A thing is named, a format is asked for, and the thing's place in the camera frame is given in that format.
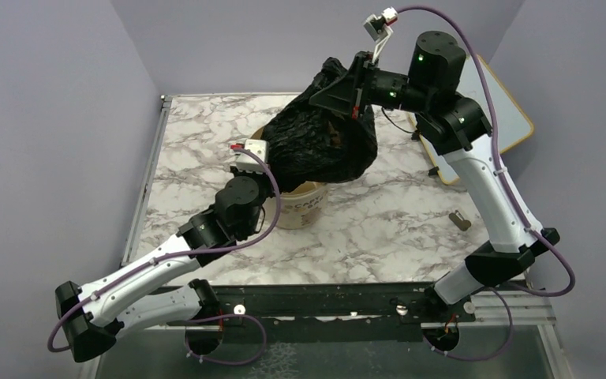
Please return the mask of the black plastic trash bag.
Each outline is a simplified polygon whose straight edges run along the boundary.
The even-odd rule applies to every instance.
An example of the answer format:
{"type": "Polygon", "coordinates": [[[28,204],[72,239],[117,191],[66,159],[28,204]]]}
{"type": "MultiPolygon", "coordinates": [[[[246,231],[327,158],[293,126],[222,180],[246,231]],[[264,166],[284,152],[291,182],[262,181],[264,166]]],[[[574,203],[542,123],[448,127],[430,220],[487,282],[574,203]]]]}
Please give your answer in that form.
{"type": "Polygon", "coordinates": [[[265,124],[261,139],[268,144],[268,164],[282,193],[305,182],[351,182],[376,160],[372,108],[355,120],[309,103],[312,95],[344,73],[337,58],[327,58],[312,83],[265,124]]]}

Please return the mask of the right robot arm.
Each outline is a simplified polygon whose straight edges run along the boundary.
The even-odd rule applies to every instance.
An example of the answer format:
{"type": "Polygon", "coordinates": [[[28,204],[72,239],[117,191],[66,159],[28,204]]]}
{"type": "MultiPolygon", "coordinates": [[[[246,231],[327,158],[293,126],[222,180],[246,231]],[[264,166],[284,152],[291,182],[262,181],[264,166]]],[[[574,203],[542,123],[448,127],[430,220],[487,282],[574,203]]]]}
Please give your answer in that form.
{"type": "Polygon", "coordinates": [[[424,32],[407,74],[381,70],[373,54],[362,51],[345,74],[310,99],[313,106],[354,119],[370,105],[412,113],[419,134],[466,187],[488,240],[426,291],[424,311],[434,321],[452,315],[466,296],[523,273],[559,241],[555,229],[526,212],[513,181],[499,169],[500,158],[492,154],[494,130],[481,105],[458,92],[465,62],[453,36],[424,32]]]}

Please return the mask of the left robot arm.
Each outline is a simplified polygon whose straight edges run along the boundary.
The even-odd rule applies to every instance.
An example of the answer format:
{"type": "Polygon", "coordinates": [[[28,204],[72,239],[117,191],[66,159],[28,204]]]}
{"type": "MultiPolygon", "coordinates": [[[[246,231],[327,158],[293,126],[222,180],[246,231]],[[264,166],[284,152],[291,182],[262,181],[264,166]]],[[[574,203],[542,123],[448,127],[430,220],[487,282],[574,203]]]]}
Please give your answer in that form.
{"type": "Polygon", "coordinates": [[[165,283],[228,253],[257,244],[271,233],[257,230],[264,202],[281,193],[269,174],[237,174],[160,247],[99,280],[66,281],[54,290],[58,323],[47,340],[50,352],[68,351],[87,362],[110,350],[127,332],[189,316],[207,324],[216,314],[210,287],[197,280],[157,294],[165,283]]]}

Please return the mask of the beige round trash bin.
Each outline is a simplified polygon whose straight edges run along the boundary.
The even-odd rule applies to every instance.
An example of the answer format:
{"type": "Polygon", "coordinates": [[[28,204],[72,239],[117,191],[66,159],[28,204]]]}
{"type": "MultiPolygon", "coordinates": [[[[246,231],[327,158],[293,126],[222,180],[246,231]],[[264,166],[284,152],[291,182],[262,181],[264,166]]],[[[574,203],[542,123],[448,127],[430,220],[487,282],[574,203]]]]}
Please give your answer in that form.
{"type": "Polygon", "coordinates": [[[297,230],[312,226],[322,215],[327,203],[329,188],[319,182],[303,182],[295,189],[285,177],[279,177],[269,163],[280,191],[281,207],[276,227],[297,230]]]}

